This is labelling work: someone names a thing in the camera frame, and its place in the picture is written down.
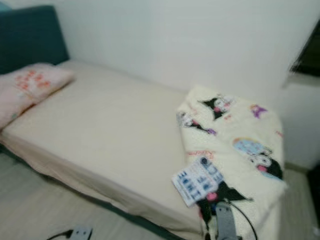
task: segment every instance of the beige fitted sheet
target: beige fitted sheet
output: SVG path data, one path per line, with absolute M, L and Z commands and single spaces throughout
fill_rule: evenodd
M 185 166 L 176 124 L 185 93 L 73 60 L 60 66 L 76 81 L 7 126 L 1 143 L 85 195 L 202 239 L 197 208 L 187 208 L 171 183 Z M 265 239 L 277 239 L 279 212 L 266 222 Z

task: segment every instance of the gray object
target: gray object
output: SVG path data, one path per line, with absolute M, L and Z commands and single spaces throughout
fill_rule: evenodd
M 77 226 L 73 229 L 70 240 L 89 240 L 92 234 L 92 227 Z
M 225 202 L 216 205 L 216 221 L 218 226 L 217 240 L 238 240 L 234 215 Z

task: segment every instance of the clothing tag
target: clothing tag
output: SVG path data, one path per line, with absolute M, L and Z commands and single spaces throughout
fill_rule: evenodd
M 185 204 L 191 207 L 197 201 L 204 199 L 208 193 L 217 191 L 223 179 L 213 163 L 202 156 L 175 174 L 172 182 Z

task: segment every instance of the bed frame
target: bed frame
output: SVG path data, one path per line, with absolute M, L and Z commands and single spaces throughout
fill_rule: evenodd
M 0 75 L 34 63 L 45 62 L 57 65 L 67 60 L 69 60 L 67 47 L 53 6 L 37 6 L 0 12 Z M 1 144 L 0 153 L 26 164 L 23 159 Z M 183 240 L 143 217 L 130 215 L 108 202 L 85 196 L 79 192 L 78 194 L 160 237 L 167 240 Z

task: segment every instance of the white wall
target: white wall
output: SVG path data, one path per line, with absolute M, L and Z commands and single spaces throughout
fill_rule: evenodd
M 53 3 L 74 59 L 187 90 L 203 84 L 273 107 L 286 159 L 320 160 L 320 79 L 289 77 L 320 0 L 7 0 Z

